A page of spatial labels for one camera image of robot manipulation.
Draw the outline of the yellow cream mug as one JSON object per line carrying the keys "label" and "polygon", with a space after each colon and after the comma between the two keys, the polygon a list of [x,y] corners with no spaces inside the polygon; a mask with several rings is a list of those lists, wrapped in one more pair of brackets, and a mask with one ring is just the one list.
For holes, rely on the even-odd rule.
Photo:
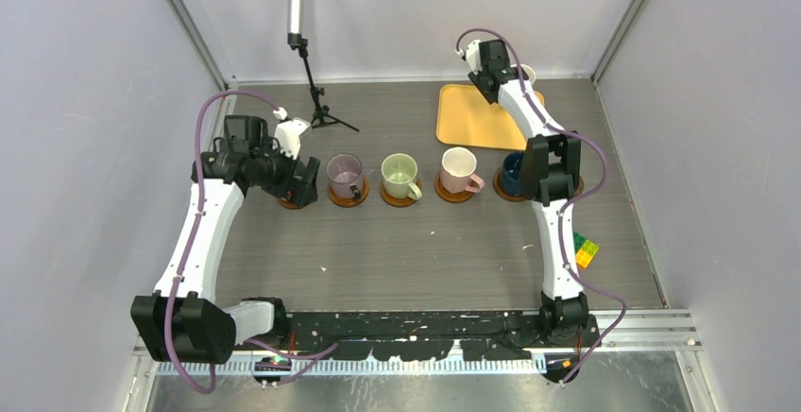
{"label": "yellow cream mug", "polygon": [[521,64],[520,69],[523,72],[526,80],[531,84],[532,87],[534,87],[537,80],[536,71],[528,64]]}

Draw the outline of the mauve mug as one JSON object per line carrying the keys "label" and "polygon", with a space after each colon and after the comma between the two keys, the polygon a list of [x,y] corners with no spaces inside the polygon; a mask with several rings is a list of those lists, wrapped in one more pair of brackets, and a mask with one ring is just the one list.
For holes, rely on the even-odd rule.
{"label": "mauve mug", "polygon": [[335,193],[340,197],[357,197],[357,189],[363,187],[366,179],[361,161],[349,153],[331,157],[326,165],[326,176],[328,184],[332,182]]}

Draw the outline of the light green mug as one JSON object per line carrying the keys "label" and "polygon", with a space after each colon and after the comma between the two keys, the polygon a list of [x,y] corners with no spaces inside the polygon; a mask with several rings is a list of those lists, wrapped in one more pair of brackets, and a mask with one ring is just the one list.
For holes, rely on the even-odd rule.
{"label": "light green mug", "polygon": [[418,185],[418,164],[405,153],[387,156],[381,165],[383,188],[396,199],[420,200],[422,190]]}

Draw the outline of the navy blue mug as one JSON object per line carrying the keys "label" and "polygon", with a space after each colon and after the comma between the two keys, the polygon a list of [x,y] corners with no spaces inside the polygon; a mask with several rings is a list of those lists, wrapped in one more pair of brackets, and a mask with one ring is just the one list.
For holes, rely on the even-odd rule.
{"label": "navy blue mug", "polygon": [[501,190],[510,197],[522,197],[520,182],[522,160],[522,151],[512,152],[503,159],[499,185]]}

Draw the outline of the pink mug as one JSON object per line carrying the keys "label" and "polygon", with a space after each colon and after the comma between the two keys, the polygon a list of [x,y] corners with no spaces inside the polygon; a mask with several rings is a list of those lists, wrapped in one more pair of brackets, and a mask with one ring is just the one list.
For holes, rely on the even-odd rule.
{"label": "pink mug", "polygon": [[476,174],[477,159],[464,147],[452,147],[441,158],[440,183],[450,194],[479,193],[485,181]]}

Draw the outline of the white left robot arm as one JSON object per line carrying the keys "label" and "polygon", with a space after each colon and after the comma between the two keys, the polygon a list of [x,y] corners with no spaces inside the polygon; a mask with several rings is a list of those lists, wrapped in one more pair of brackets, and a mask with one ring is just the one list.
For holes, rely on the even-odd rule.
{"label": "white left robot arm", "polygon": [[300,118],[282,118],[270,131],[261,117],[228,116],[222,136],[201,152],[174,253],[153,292],[135,297],[130,308],[154,360],[221,365],[253,336],[269,350],[288,341],[282,300],[247,298],[223,309],[215,289],[231,225],[249,189],[260,188],[293,209],[316,202],[320,161],[299,156],[310,127]]}

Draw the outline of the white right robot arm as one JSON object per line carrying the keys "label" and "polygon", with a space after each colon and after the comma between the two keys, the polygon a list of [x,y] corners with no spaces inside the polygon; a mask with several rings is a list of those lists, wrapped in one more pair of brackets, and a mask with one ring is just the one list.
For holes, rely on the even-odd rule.
{"label": "white right robot arm", "polygon": [[520,194],[532,202],[543,251],[544,277],[538,327],[542,339],[563,346],[588,326],[588,300],[578,282],[571,200],[580,180],[581,142],[553,118],[501,40],[473,41],[462,59],[469,79],[489,103],[511,115],[526,139]]}

